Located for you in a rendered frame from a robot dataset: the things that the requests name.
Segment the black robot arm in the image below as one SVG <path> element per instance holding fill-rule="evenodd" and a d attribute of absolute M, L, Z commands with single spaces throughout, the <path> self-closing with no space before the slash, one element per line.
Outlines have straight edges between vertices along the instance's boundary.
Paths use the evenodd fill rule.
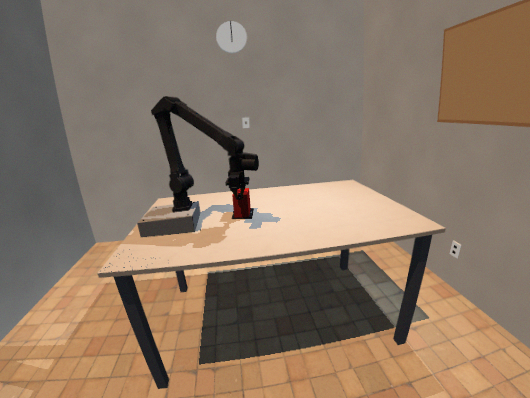
<path fill-rule="evenodd" d="M 164 108 L 165 111 L 169 112 L 163 111 Z M 183 103 L 179 98 L 164 96 L 154 106 L 154 108 L 151 110 L 151 113 L 154 115 L 158 123 L 170 166 L 169 186 L 173 191 L 174 196 L 174 207 L 172 208 L 172 212 L 190 210 L 192 201 L 190 201 L 190 197 L 188 197 L 187 190 L 194 186 L 192 185 L 194 184 L 194 179 L 189 174 L 188 169 L 185 170 L 185 167 L 182 163 L 171 123 L 170 112 L 178 115 L 202 131 L 204 134 L 215 140 L 220 146 L 223 147 L 223 149 L 228 151 L 228 156 L 231 156 L 229 159 L 230 170 L 235 170 L 235 172 L 231 172 L 230 170 L 228 171 L 228 177 L 230 175 L 228 182 L 231 190 L 238 190 L 240 188 L 240 183 L 244 183 L 244 170 L 258 170 L 259 160 L 257 154 L 236 154 L 237 152 L 243 152 L 244 142 L 241 139 L 233 136 L 227 131 L 224 131 L 199 113 L 195 112 L 189 108 L 187 104 L 185 105 L 185 103 Z M 237 172 L 237 170 L 241 169 L 243 170 Z M 186 173 L 183 173 L 184 171 L 186 171 Z"/>

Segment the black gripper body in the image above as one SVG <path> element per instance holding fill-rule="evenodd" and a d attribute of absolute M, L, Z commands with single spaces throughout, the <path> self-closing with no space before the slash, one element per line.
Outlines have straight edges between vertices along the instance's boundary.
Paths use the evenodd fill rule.
<path fill-rule="evenodd" d="M 235 170 L 230 170 L 231 172 L 235 172 Z M 240 188 L 245 188 L 245 185 L 249 185 L 249 177 L 245 177 L 245 181 L 244 183 L 240 183 Z M 226 186 L 229 185 L 228 183 L 228 178 L 227 178 L 227 181 L 226 181 Z"/>

